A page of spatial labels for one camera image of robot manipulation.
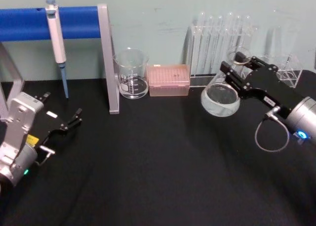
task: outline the black table surface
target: black table surface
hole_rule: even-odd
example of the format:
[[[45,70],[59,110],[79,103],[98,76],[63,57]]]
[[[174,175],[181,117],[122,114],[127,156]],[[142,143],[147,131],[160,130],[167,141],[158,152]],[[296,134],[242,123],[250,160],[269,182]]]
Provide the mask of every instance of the black table surface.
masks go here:
[[[83,123],[52,139],[56,155],[33,167],[0,199],[4,226],[296,226],[316,225],[316,147],[294,137],[266,153],[254,132],[268,110],[241,102],[227,118],[209,115],[202,89],[185,97],[120,98],[110,115],[104,80],[27,82],[24,91],[52,93],[45,106],[64,119],[81,107]],[[297,90],[316,98],[316,75]],[[5,126],[0,126],[3,139]],[[264,146],[284,143],[274,123]]]

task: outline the light blue wall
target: light blue wall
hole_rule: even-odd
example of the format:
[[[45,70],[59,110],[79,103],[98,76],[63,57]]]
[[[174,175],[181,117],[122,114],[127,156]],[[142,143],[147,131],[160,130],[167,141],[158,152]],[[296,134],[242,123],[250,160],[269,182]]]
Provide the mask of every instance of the light blue wall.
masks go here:
[[[301,30],[284,42],[284,52],[294,52],[306,69],[314,68],[316,50],[316,3],[314,0],[56,0],[61,6],[107,3],[115,51],[127,47],[148,53],[150,63],[181,61],[188,25],[200,11],[218,15],[227,12],[250,15],[261,32],[254,52],[261,53],[267,29],[299,19]],[[45,0],[0,0],[0,8],[44,7]],[[26,80],[59,79],[49,41],[5,43]],[[65,42],[69,79],[102,77],[98,40]]]

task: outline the wire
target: wire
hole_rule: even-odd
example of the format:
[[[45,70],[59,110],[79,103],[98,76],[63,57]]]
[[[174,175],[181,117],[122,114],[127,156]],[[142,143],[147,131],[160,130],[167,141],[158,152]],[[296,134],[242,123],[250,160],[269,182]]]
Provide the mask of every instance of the wire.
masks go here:
[[[285,126],[285,124],[283,124],[283,123],[282,123],[281,121],[279,121],[278,119],[276,119],[276,120],[271,119],[271,120],[272,120],[272,121],[275,121],[275,122],[277,122],[277,123],[279,123],[279,124],[285,129],[286,138],[287,138],[285,145],[283,145],[283,146],[282,146],[281,148],[279,148],[279,149],[269,150],[269,149],[263,148],[263,147],[259,144],[258,139],[257,139],[257,135],[258,135],[258,132],[259,132],[259,129],[260,129],[262,123],[263,123],[265,120],[266,120],[266,119],[262,120],[262,121],[259,123],[259,125],[258,125],[258,127],[257,127],[257,129],[256,129],[255,141],[256,141],[257,146],[258,146],[261,150],[266,151],[266,152],[269,152],[269,153],[276,153],[276,152],[280,152],[280,151],[284,150],[284,149],[287,147],[287,145],[288,145],[288,143],[289,143],[289,141],[290,141],[290,133],[289,133],[287,127]]]

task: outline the blue led light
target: blue led light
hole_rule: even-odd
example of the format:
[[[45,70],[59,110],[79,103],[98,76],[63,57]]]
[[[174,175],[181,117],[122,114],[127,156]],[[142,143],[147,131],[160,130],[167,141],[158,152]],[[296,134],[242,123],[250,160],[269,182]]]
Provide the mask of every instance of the blue led light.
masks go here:
[[[298,131],[297,134],[301,139],[308,138],[307,134],[305,134],[303,131]]]

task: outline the blue bar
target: blue bar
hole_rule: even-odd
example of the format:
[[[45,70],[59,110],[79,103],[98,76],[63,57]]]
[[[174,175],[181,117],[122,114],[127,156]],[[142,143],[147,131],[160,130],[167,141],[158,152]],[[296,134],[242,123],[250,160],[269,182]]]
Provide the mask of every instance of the blue bar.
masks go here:
[[[60,7],[64,39],[100,38],[98,8]],[[45,8],[0,9],[0,42],[50,40]]]

